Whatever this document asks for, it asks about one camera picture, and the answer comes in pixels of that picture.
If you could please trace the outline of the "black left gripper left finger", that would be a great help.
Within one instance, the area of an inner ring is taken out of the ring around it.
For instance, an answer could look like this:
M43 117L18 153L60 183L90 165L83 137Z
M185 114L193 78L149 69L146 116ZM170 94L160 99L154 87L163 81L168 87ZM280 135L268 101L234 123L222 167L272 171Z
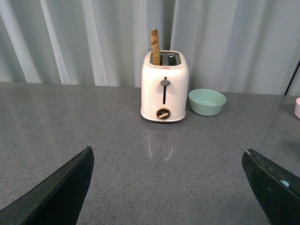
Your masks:
M90 146L0 211L2 225L75 225L94 167Z

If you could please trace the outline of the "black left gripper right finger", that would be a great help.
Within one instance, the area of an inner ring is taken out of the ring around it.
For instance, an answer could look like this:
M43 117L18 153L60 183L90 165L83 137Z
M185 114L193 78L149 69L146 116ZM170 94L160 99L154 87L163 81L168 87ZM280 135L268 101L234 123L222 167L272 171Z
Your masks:
M300 223L300 178L253 149L242 166L251 189L272 225Z

